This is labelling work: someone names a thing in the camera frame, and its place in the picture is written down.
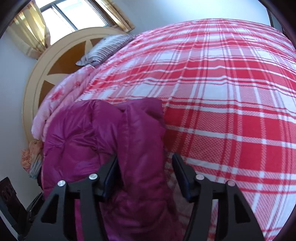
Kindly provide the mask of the magenta quilted down jacket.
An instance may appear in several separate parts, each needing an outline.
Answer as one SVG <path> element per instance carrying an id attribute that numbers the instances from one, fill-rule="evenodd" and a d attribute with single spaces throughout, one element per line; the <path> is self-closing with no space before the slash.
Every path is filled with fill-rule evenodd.
<path id="1" fill-rule="evenodd" d="M 44 143 L 42 187 L 48 196 L 60 180 L 76 182 L 118 157 L 123 187 L 101 204 L 110 240 L 181 240 L 181 224 L 165 174 L 162 102 L 117 105 L 78 101 L 53 118 Z"/>

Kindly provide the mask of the clothes pile beside bed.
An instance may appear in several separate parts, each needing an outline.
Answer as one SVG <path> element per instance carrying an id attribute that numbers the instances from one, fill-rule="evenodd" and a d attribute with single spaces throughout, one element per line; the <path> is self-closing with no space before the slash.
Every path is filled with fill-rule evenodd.
<path id="1" fill-rule="evenodd" d="M 21 166 L 32 179 L 37 179 L 43 164 L 43 142 L 32 140 L 27 149 L 21 151 Z"/>

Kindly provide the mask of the pink floral folded quilt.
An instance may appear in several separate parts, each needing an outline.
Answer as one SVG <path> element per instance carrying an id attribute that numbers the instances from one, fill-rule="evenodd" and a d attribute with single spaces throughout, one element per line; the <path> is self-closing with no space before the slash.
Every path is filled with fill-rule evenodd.
<path id="1" fill-rule="evenodd" d="M 34 139 L 45 140 L 46 128 L 49 126 L 56 109 L 74 101 L 86 87 L 95 68 L 86 65 L 68 75 L 46 95 L 34 117 L 31 133 Z"/>

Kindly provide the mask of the red white plaid bedsheet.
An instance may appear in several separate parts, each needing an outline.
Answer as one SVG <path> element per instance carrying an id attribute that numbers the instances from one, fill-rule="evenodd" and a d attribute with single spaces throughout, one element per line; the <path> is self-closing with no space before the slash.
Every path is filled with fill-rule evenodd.
<path id="1" fill-rule="evenodd" d="M 96 68 L 80 100 L 162 100 L 165 145 L 196 172 L 234 180 L 263 236 L 295 206 L 295 48 L 260 23 L 203 19 L 139 34 Z"/>

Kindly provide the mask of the cream wooden round headboard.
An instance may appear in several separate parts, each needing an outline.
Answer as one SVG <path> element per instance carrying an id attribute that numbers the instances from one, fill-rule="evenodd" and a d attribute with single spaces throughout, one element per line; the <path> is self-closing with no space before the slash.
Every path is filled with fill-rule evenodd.
<path id="1" fill-rule="evenodd" d="M 86 28 L 70 33 L 46 49 L 34 65 L 23 95 L 22 121 L 28 142 L 33 139 L 31 128 L 34 116 L 50 90 L 77 71 L 80 67 L 76 62 L 102 38 L 124 33 L 110 27 Z"/>

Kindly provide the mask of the striped pillow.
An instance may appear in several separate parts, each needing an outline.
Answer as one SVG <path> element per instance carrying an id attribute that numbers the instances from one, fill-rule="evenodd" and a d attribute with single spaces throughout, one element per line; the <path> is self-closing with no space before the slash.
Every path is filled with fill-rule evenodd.
<path id="1" fill-rule="evenodd" d="M 92 65 L 93 67 L 100 65 L 134 38 L 134 35 L 129 34 L 109 35 L 101 39 L 93 48 L 82 56 L 81 59 L 76 62 L 76 65 Z"/>

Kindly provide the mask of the left yellow curtain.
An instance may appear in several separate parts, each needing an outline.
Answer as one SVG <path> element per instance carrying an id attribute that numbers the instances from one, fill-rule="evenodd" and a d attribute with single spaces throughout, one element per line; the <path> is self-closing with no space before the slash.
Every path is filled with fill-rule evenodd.
<path id="1" fill-rule="evenodd" d="M 30 58 L 38 59 L 50 47 L 50 31 L 35 1 L 30 1 L 6 29 L 15 45 Z"/>

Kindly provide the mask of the yellow curtain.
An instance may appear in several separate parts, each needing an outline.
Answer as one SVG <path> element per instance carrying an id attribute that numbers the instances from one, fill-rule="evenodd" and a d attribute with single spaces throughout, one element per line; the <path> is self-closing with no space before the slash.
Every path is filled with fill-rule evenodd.
<path id="1" fill-rule="evenodd" d="M 50 31 L 35 1 L 30 1 L 6 29 L 15 45 L 30 58 L 38 59 L 50 47 Z"/>
<path id="2" fill-rule="evenodd" d="M 135 29 L 134 24 L 126 16 L 126 14 L 110 0 L 97 0 L 96 1 L 109 17 L 121 28 L 124 32 L 128 33 Z"/>

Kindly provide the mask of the right yellow curtain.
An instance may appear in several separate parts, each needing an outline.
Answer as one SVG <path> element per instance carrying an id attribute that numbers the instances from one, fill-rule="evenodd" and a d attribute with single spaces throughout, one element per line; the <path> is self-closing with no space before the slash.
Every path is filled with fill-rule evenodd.
<path id="1" fill-rule="evenodd" d="M 126 16 L 126 14 L 110 0 L 97 0 L 96 1 L 109 17 L 121 28 L 124 32 L 128 33 L 135 29 L 134 24 Z"/>

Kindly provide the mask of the window with metal frame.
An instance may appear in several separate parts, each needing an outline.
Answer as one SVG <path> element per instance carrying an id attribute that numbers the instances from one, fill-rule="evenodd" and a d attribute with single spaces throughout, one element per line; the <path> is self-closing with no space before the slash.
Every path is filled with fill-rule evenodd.
<path id="1" fill-rule="evenodd" d="M 39 0 L 36 4 L 49 29 L 50 44 L 77 30 L 115 25 L 97 1 Z"/>

